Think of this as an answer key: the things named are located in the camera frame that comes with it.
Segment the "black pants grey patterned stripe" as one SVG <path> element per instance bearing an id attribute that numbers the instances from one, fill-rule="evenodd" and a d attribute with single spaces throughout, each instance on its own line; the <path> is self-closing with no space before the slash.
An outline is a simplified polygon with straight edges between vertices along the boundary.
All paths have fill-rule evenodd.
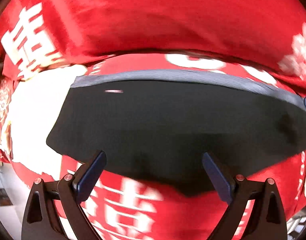
<path id="1" fill-rule="evenodd" d="M 212 188 L 204 153 L 249 176 L 306 150 L 306 107 L 284 89 L 214 72 L 80 76 L 46 143 L 82 163 L 102 150 L 107 171 L 193 196 Z"/>

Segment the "red patterned pillowcase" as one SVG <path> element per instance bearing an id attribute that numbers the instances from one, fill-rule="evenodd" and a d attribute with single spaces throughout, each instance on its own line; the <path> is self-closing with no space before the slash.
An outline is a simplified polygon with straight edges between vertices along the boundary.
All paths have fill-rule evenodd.
<path id="1" fill-rule="evenodd" d="M 13 93 L 13 81 L 8 78 L 0 82 L 0 161 L 9 163 L 8 146 L 3 145 L 2 138 L 5 138 L 5 133 L 2 131 L 5 120 L 8 114 L 9 103 L 11 102 L 11 95 Z"/>

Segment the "white pillow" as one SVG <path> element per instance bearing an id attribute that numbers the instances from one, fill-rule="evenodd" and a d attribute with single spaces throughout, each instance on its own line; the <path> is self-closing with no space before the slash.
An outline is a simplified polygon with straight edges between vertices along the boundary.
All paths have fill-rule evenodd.
<path id="1" fill-rule="evenodd" d="M 9 105 L 13 162 L 59 179 L 62 156 L 46 144 L 64 100 L 86 67 L 73 65 L 41 72 L 19 83 Z"/>

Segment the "red folded quilt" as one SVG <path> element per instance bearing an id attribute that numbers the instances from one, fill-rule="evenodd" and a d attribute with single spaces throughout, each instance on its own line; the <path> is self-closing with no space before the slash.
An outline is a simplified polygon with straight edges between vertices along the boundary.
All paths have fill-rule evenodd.
<path id="1" fill-rule="evenodd" d="M 11 0 L 0 14 L 4 75 L 131 52 L 182 51 L 263 69 L 306 95 L 299 0 Z"/>

